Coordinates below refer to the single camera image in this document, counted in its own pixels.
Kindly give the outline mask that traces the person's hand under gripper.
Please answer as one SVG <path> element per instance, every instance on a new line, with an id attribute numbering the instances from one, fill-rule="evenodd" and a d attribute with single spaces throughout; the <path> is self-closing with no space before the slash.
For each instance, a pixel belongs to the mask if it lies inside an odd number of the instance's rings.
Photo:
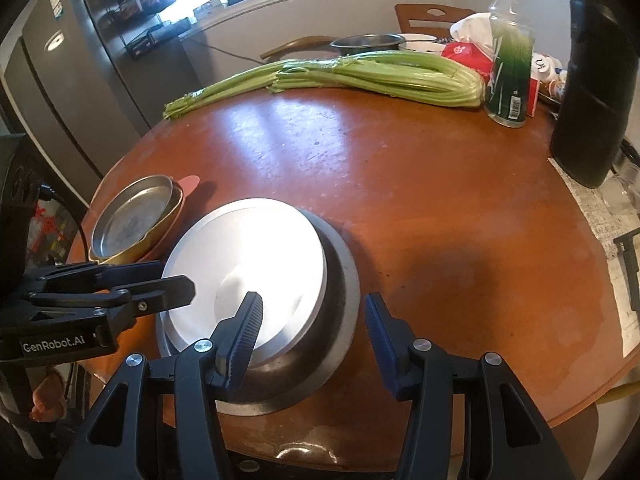
<path id="1" fill-rule="evenodd" d="M 50 370 L 32 393 L 34 407 L 29 417 L 34 422 L 57 422 L 66 415 L 64 380 L 56 370 Z"/>

